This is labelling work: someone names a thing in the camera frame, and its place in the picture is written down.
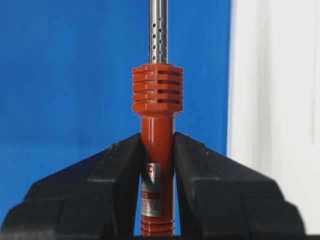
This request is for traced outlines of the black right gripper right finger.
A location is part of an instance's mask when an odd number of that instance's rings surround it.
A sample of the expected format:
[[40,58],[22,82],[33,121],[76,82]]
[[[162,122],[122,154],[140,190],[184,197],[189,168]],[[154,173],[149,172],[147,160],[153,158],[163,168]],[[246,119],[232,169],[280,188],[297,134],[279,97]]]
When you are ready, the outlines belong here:
[[173,154],[183,236],[305,237],[298,209],[273,179],[182,133]]

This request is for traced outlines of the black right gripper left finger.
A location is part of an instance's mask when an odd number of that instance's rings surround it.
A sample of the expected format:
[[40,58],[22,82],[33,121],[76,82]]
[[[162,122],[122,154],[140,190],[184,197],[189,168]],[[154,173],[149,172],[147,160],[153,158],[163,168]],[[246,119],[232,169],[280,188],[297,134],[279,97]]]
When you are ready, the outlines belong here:
[[1,227],[3,240],[111,240],[132,236],[140,135],[35,182]]

